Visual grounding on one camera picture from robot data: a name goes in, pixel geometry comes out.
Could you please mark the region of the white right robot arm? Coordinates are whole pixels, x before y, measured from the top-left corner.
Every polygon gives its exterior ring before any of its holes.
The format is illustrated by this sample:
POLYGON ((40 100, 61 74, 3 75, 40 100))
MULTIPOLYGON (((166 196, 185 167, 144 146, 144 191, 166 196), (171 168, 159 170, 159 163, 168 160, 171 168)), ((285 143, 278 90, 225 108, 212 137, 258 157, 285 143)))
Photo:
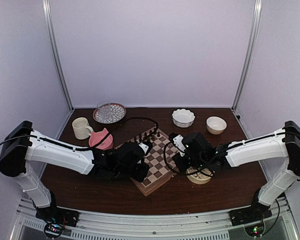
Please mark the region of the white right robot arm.
POLYGON ((179 151, 172 159, 177 174, 211 174, 229 170, 241 165, 261 160, 284 158, 282 166, 274 177, 255 192, 253 202, 246 210, 249 220, 258 220, 285 190, 300 179, 300 127, 294 121, 287 121, 268 135, 212 147, 200 132, 186 136, 171 133, 169 142, 179 151))

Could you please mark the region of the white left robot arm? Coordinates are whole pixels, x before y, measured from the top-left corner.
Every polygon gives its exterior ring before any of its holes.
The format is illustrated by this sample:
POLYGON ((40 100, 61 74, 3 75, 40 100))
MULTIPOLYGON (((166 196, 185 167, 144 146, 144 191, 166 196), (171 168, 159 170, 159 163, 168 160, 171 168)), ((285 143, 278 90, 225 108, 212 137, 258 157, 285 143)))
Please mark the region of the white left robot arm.
POLYGON ((153 144, 148 140, 125 142, 119 148, 101 150, 80 147, 47 137, 23 121, 0 143, 0 172, 14 178, 38 209, 51 222, 62 218, 53 193, 34 172, 31 162, 66 168, 82 175, 113 181, 133 178, 143 182, 150 169, 145 156, 153 144))

